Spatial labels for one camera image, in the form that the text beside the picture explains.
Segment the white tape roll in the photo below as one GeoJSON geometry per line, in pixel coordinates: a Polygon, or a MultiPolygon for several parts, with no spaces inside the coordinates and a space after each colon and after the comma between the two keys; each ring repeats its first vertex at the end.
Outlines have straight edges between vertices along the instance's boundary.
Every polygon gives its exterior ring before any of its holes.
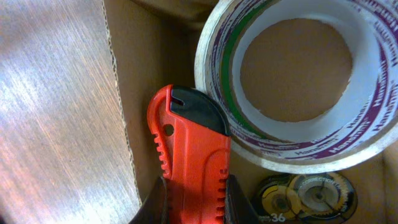
{"type": "Polygon", "coordinates": [[[201,32],[195,56],[196,88],[224,111],[233,135],[232,148],[266,169],[315,174],[347,169],[378,154],[372,144],[385,129],[383,109],[397,105],[397,6],[392,1],[276,1],[241,36],[233,56],[235,97],[247,120],[267,139],[243,137],[220,92],[219,46],[228,16],[239,1],[220,1],[201,32]],[[319,19],[337,28],[354,53],[354,72],[341,100],[325,114],[297,124],[266,118],[244,102],[235,73],[243,52],[260,32],[283,19],[319,19]]]}

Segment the green tape roll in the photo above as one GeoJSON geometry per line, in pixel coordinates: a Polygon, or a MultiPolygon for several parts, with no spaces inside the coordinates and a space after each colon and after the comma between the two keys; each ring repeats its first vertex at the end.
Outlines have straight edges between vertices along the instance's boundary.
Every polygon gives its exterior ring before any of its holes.
{"type": "Polygon", "coordinates": [[[224,29],[219,33],[225,35],[224,41],[219,43],[223,48],[220,57],[220,92],[223,94],[223,101],[226,104],[226,110],[231,116],[234,124],[232,128],[236,129],[243,137],[267,139],[266,134],[260,131],[254,124],[250,123],[244,116],[238,105],[235,93],[237,88],[233,86],[233,56],[238,42],[246,29],[255,21],[267,8],[275,4],[275,0],[253,0],[239,1],[233,11],[228,16],[224,29]]]}

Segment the orange utility knife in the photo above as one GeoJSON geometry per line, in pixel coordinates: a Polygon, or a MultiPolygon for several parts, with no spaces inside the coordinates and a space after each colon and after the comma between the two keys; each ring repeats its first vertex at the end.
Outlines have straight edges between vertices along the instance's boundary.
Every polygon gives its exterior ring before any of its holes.
{"type": "Polygon", "coordinates": [[[231,133],[219,104],[185,86],[151,99],[147,123],[167,181],[170,223],[223,223],[231,133]]]}

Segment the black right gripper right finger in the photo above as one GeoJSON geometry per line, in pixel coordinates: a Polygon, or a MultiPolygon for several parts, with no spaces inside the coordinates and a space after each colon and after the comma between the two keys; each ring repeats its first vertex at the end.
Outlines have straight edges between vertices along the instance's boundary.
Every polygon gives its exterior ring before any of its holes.
{"type": "Polygon", "coordinates": [[[259,224],[257,213],[234,175],[229,175],[226,182],[224,211],[225,224],[259,224]]]}

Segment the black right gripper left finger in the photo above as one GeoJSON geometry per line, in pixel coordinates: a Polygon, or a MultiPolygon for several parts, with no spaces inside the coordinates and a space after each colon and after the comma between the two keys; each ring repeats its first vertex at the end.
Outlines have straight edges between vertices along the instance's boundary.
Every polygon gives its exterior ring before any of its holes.
{"type": "Polygon", "coordinates": [[[167,182],[158,177],[142,206],[129,224],[168,224],[167,182]]]}

